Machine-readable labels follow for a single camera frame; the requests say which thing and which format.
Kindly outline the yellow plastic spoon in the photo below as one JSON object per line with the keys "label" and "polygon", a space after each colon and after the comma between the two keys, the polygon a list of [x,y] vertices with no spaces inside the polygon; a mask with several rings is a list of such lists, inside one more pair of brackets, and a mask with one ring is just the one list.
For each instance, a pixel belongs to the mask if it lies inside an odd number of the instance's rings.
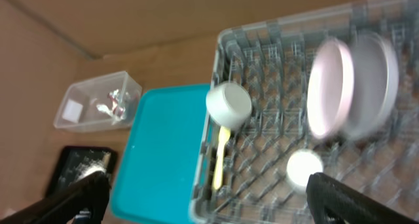
{"label": "yellow plastic spoon", "polygon": [[223,183],[223,159],[225,154],[225,146],[230,139],[230,129],[224,126],[219,129],[218,146],[215,161],[215,169],[213,173],[213,184],[214,190],[219,190]]}

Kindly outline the pink rimmed white plate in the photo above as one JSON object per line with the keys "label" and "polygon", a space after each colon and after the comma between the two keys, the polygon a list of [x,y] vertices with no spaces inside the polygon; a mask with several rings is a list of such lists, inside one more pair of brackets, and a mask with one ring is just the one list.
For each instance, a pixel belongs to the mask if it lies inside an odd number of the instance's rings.
{"label": "pink rimmed white plate", "polygon": [[354,64],[347,44],[330,38],[314,58],[307,92],[307,118],[318,140],[333,137],[348,119],[354,95]]}

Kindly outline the grey plate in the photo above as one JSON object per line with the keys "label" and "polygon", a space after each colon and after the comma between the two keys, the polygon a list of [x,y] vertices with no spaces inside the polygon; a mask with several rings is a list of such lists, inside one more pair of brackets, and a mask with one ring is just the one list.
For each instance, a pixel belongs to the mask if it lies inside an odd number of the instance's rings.
{"label": "grey plate", "polygon": [[354,97],[343,132],[350,140],[375,133],[387,121],[397,97],[399,67],[392,44],[377,33],[363,33],[351,46]]}

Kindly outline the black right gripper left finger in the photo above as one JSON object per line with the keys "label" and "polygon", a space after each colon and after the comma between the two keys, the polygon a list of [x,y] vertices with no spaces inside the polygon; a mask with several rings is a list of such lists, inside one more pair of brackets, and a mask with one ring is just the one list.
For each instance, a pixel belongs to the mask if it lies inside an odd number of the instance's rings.
{"label": "black right gripper left finger", "polygon": [[107,175],[97,171],[15,214],[1,220],[3,224],[67,223],[87,211],[85,223],[101,223],[109,203],[110,183]]}

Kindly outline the white paper cup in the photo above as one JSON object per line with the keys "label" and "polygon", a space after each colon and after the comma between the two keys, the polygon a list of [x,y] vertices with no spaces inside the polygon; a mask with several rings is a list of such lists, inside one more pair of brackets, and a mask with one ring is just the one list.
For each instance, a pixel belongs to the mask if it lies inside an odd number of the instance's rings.
{"label": "white paper cup", "polygon": [[298,193],[305,193],[309,177],[323,170],[322,159],[317,153],[310,149],[299,149],[289,157],[285,171],[290,186]]}

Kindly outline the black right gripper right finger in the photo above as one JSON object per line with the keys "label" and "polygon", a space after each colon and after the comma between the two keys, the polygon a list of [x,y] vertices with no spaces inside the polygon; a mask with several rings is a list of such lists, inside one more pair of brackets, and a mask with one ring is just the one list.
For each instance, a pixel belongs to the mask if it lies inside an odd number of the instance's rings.
{"label": "black right gripper right finger", "polygon": [[316,224],[417,223],[321,172],[310,175],[306,199]]}

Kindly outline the grey bowl with rice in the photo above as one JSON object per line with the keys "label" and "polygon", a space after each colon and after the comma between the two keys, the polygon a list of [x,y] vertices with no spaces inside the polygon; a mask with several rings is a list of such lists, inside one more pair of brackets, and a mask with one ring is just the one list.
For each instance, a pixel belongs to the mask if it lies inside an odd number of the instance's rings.
{"label": "grey bowl with rice", "polygon": [[251,97],[237,83],[221,83],[207,93],[206,109],[219,126],[237,131],[251,115]]}

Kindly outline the red foil wrapper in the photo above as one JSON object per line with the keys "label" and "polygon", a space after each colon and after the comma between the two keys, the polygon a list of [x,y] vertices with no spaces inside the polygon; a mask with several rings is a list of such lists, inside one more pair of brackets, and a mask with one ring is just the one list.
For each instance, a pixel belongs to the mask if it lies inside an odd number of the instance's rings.
{"label": "red foil wrapper", "polygon": [[125,119],[127,115],[127,104],[131,100],[131,95],[123,92],[121,89],[116,89],[108,93],[108,98],[112,102],[111,115]]}

